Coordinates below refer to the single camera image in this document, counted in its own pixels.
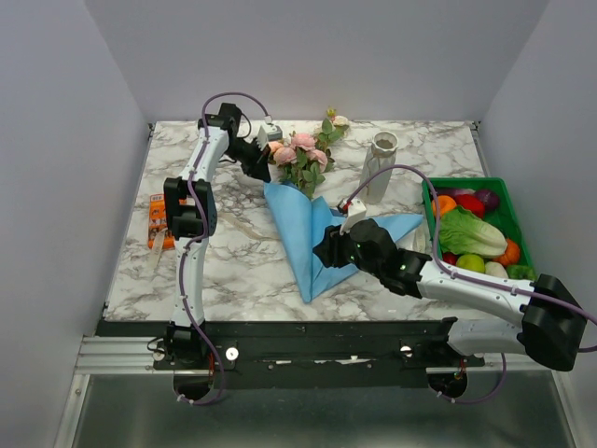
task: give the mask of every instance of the white wall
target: white wall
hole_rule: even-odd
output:
[[[152,119],[196,119],[229,90],[284,119],[329,105],[352,118],[480,119],[547,3],[86,1]]]
[[[481,123],[536,266],[597,314],[597,2],[552,0]],[[591,327],[585,345],[597,343]],[[597,441],[597,355],[573,378]]]
[[[0,444],[51,446],[147,127],[79,0],[0,6]]]

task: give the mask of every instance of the white marble surface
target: white marble surface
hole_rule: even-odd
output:
[[[311,133],[320,121],[279,121],[285,135]],[[254,130],[259,122],[254,122]],[[247,128],[242,126],[240,133]],[[315,196],[335,206],[358,185],[368,142],[378,131],[396,133],[396,163],[430,176],[482,176],[471,132],[462,122],[360,121],[333,148],[336,167]],[[126,241],[108,297],[108,320],[169,320],[174,308],[174,252],[162,253],[155,272],[147,268],[149,195],[162,192],[164,178],[177,176],[196,146],[196,122],[159,122],[132,211]],[[276,168],[271,167],[272,174]],[[284,248],[263,197],[262,183],[240,166],[222,163],[212,182],[218,210],[204,267],[203,302],[208,320],[384,320],[439,319],[484,314],[439,301],[400,297],[366,273],[357,273],[310,304],[300,298]],[[370,216],[422,213],[421,179],[394,172],[381,204]]]

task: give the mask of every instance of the green basket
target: green basket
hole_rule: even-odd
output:
[[[507,194],[506,184],[499,177],[433,177],[431,183],[435,189],[490,189],[500,197],[500,206],[497,210],[487,212],[483,220],[499,229],[506,238],[509,238],[521,248],[521,260],[518,264],[533,267],[531,254],[522,238],[519,221],[514,213],[514,206]],[[423,201],[425,204],[425,215],[429,224],[429,232],[433,238],[436,229],[436,220],[431,209],[431,194],[427,183],[423,181]],[[439,246],[439,256],[441,257],[441,245]]]

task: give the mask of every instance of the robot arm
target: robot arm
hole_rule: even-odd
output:
[[[176,278],[178,279],[172,321],[179,326],[189,327],[191,324],[182,303],[185,297],[189,304],[189,311],[197,323],[201,324],[204,320],[201,299],[203,262],[209,236],[214,234],[217,224],[217,212],[210,182],[220,158],[227,155],[241,163],[246,175],[264,182],[271,180],[267,164],[268,143],[282,138],[282,131],[271,124],[271,118],[266,118],[266,123],[260,127],[257,137],[248,143],[243,138],[237,137],[241,115],[241,109],[236,105],[224,103],[217,115],[207,115],[207,123],[200,120],[199,142],[189,162],[178,177],[168,178],[164,182],[166,219],[168,229],[174,236]],[[201,154],[206,138],[205,126],[209,126],[209,140]],[[193,161],[199,157],[201,158],[195,168]],[[203,222],[194,203],[180,203],[181,200],[191,196],[189,186],[201,201],[207,222]],[[207,237],[201,239],[204,232],[203,226],[207,227]],[[186,254],[187,262],[184,269],[181,269],[183,254]],[[181,283],[185,286],[185,296],[181,294]]]
[[[442,272],[428,255],[398,249],[389,232],[373,219],[351,224],[348,232],[340,226],[328,227],[322,243],[313,249],[324,266],[340,268],[352,263],[377,277],[395,294],[458,303],[502,319],[456,321],[448,338],[456,352],[464,356],[520,353],[553,370],[573,368],[586,319],[561,306],[523,295],[523,291],[541,292],[577,306],[557,278],[542,274],[533,283],[504,280],[511,287],[509,293],[472,284]],[[464,271],[451,267],[451,272]],[[495,282],[482,273],[466,271],[466,275],[479,283]]]

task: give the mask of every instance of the blue napkin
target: blue napkin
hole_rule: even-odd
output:
[[[344,217],[332,215],[324,198],[310,201],[294,187],[273,183],[264,184],[264,192],[305,303],[358,272],[352,264],[339,269],[325,268],[312,252],[324,238],[327,226],[338,226],[344,221]],[[394,241],[398,241],[416,229],[423,217],[393,215],[373,219],[390,232]]]

